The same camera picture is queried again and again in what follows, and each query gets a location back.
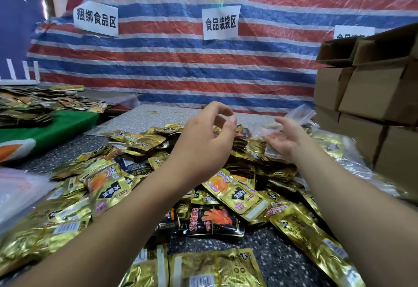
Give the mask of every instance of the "striped tarp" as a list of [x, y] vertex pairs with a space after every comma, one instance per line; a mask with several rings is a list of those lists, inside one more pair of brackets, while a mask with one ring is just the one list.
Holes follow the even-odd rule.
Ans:
[[[84, 1], [68, 0], [68, 11]], [[119, 8], [120, 36], [78, 30], [71, 15], [44, 22], [28, 53], [43, 81], [141, 93], [142, 103], [217, 100], [262, 114], [313, 107], [315, 56], [335, 25], [380, 32], [418, 21], [418, 0], [92, 1]], [[239, 37], [204, 41], [202, 8], [228, 5], [241, 5]]]

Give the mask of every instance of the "sign with chinese text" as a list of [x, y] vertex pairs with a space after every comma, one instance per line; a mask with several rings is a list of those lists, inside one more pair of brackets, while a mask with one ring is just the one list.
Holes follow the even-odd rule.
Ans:
[[73, 15], [76, 28], [113, 37], [119, 36], [117, 7], [87, 1], [74, 8]]
[[374, 27], [364, 26], [342, 26], [336, 25], [334, 29], [334, 39], [348, 38], [348, 37], [367, 37], [374, 35]]
[[238, 37], [241, 5], [202, 9], [203, 39]]

